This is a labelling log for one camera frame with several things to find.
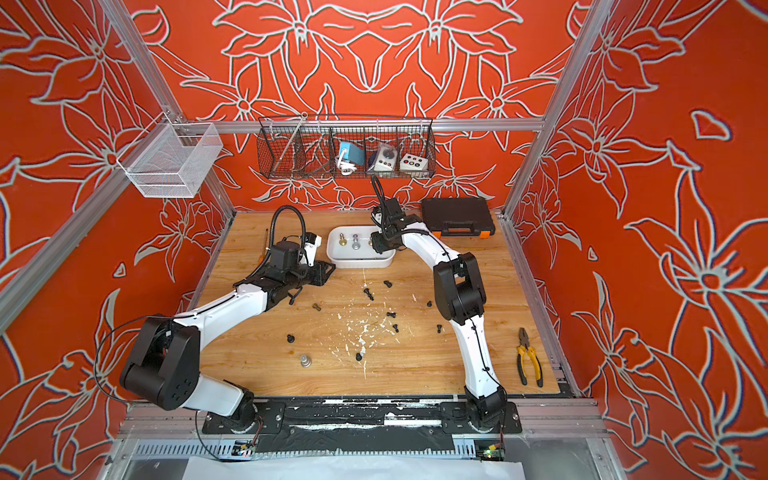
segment red floral wallpaper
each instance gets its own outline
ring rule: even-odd
[[[616,3],[515,211],[635,478],[768,475],[765,2]]]
[[[1,289],[159,107],[96,0],[1,0],[0,91]],[[185,309],[223,228],[206,187],[123,193],[0,336],[0,478],[95,478],[125,414],[95,382],[115,393],[136,332],[109,331]]]
[[[544,114],[589,1],[172,2],[127,0],[186,116],[389,114],[529,118]],[[533,133],[438,136],[437,174],[388,180],[423,197],[485,197],[500,207]],[[287,200],[366,208],[369,182],[267,180],[256,139],[225,138],[217,173],[240,210]]]
[[[95,478],[125,417],[118,377],[148,313],[185,311],[225,226],[190,200],[129,187],[0,336],[0,478]],[[96,345],[104,341],[99,356]]]
[[[97,0],[1,1],[0,91],[1,290],[160,109]]]

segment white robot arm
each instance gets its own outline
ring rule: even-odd
[[[275,223],[283,210],[293,210],[301,219],[303,245],[288,240],[274,243]],[[304,285],[324,285],[336,266],[315,260],[321,243],[321,237],[306,233],[296,208],[279,208],[272,219],[267,255],[248,277],[235,283],[233,292],[172,318],[147,318],[120,384],[163,409],[207,410],[223,417],[222,423],[231,430],[247,430],[255,418],[253,393],[200,373],[200,351],[219,335],[286,297],[293,305]]]
[[[429,231],[416,215],[405,215],[397,199],[384,196],[381,183],[371,177],[379,206],[371,218],[381,229],[371,236],[378,253],[408,247],[432,268],[435,304],[451,323],[464,360],[465,393],[470,423],[487,430],[502,420],[507,392],[496,378],[485,341],[485,289],[475,256],[460,254]]]

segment control box with buttons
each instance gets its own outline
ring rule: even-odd
[[[391,172],[397,164],[397,149],[390,144],[380,143],[379,149],[369,160],[369,170],[375,172]]]
[[[406,154],[400,159],[400,171],[407,174],[423,172],[427,170],[428,163],[424,157]]]

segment yellow pliers handle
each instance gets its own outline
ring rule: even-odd
[[[520,382],[523,385],[528,384],[528,379],[525,378],[525,372],[523,371],[523,356],[526,353],[531,358],[531,363],[533,363],[533,370],[536,374],[536,385],[541,388],[544,386],[544,379],[541,377],[541,362],[538,361],[536,350],[532,346],[529,346],[527,349],[523,345],[518,346],[518,373],[520,374]]]

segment black wire basket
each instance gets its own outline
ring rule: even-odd
[[[259,122],[259,173],[267,178],[365,178],[372,174],[427,178],[435,174],[435,135],[430,118],[339,114],[262,117]],[[362,165],[356,165],[352,173],[349,168],[337,167],[343,142],[362,151]],[[388,154],[393,160],[392,171],[374,171],[381,145],[389,152],[396,151],[394,158]],[[410,156],[425,159],[421,170],[401,170],[401,159],[414,158]]]

